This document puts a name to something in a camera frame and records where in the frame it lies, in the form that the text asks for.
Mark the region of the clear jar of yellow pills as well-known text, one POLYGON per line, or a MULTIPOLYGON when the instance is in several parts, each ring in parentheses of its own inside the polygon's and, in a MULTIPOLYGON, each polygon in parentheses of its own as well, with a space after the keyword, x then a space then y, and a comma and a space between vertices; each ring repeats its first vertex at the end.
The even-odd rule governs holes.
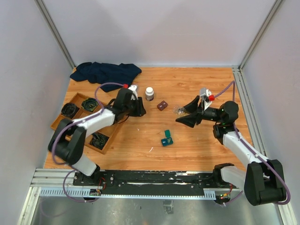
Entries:
POLYGON ((173 112, 176 114, 176 115, 184 115, 186 114, 186 110, 179 106, 179 105, 176 105, 174 108, 173 108, 173 112))

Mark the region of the teal pill box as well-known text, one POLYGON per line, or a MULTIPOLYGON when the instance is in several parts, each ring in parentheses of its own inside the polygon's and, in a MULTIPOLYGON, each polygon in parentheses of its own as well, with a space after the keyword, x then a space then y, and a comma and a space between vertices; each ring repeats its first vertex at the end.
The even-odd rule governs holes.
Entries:
POLYGON ((171 137, 170 130, 165 130, 165 138, 161 139, 161 144, 163 147, 170 146, 173 144, 173 139, 171 137))

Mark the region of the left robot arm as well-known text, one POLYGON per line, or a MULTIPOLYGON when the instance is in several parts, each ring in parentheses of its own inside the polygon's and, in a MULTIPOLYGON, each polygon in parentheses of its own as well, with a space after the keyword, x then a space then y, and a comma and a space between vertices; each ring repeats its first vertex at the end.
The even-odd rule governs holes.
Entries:
POLYGON ((121 88, 112 105, 80 119, 62 119, 59 122, 48 150, 53 157, 62 159, 67 165, 84 174, 89 185, 100 181, 99 166, 84 155, 85 139, 91 134, 118 123, 124 117, 142 117, 146 114, 143 99, 137 95, 137 86, 121 88))

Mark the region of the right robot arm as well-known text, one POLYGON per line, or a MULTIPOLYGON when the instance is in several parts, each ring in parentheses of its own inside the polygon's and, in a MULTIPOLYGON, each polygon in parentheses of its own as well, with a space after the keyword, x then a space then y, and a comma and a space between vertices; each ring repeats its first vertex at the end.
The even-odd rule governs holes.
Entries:
POLYGON ((210 106, 211 97, 197 96, 184 106, 187 113, 175 121, 190 128, 203 120, 213 121, 214 137, 228 148, 245 166, 246 171, 233 164, 220 164, 213 170, 213 184, 219 188, 230 183, 243 191, 248 202, 253 205, 274 203, 284 205, 291 199, 290 191, 284 180, 282 164, 270 160, 251 146, 238 131, 239 106, 234 101, 226 101, 219 108, 210 106))

